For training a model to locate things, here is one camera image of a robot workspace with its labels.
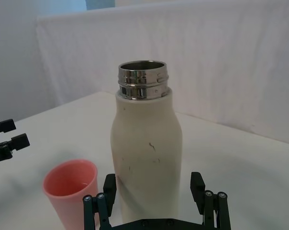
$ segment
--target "stainless steel bottle neck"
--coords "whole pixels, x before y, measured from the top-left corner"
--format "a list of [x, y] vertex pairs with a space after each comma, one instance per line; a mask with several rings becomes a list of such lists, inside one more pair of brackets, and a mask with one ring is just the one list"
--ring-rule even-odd
[[166, 96], [167, 65], [161, 61], [132, 61], [119, 66], [120, 96], [131, 100], [151, 100]]

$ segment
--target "scuff mark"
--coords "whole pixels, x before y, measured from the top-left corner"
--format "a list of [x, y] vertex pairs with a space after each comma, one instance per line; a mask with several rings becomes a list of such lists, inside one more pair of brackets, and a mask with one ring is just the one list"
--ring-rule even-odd
[[152, 145], [150, 142], [149, 142], [149, 146], [151, 146], [154, 149], [154, 152], [156, 152], [154, 145]]

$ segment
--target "screw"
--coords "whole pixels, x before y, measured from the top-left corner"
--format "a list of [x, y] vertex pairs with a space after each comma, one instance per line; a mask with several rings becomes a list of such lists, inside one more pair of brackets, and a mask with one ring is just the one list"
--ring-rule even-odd
[[212, 196], [212, 193], [210, 191], [207, 191], [205, 194], [206, 196]]
[[143, 227], [146, 227], [146, 226], [148, 226], [148, 221], [146, 220], [146, 219], [144, 219], [142, 222], [141, 222], [141, 225], [143, 226]]
[[225, 193], [219, 193], [219, 197], [226, 198], [226, 194]]
[[173, 220], [168, 219], [168, 220], [167, 220], [167, 225], [168, 225], [168, 226], [172, 226], [172, 225], [174, 225]]
[[90, 199], [91, 199], [90, 196], [87, 196], [87, 197], [84, 198], [85, 201], [89, 201]]
[[98, 198], [99, 198], [99, 199], [103, 199], [103, 198], [104, 198], [104, 194], [99, 194], [99, 195], [98, 195]]

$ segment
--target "white wall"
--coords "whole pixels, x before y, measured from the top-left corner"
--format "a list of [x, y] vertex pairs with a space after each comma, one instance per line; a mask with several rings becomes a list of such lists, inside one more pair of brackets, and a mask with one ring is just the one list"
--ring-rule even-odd
[[85, 10], [85, 0], [0, 0], [0, 121], [55, 105], [36, 41], [37, 16]]

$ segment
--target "white fabric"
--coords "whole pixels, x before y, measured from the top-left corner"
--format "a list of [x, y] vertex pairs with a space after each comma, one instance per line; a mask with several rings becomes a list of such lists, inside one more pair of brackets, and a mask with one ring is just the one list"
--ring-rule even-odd
[[168, 64], [175, 110], [289, 142], [289, 0], [162, 3], [38, 21], [57, 104], [118, 89], [117, 66]]

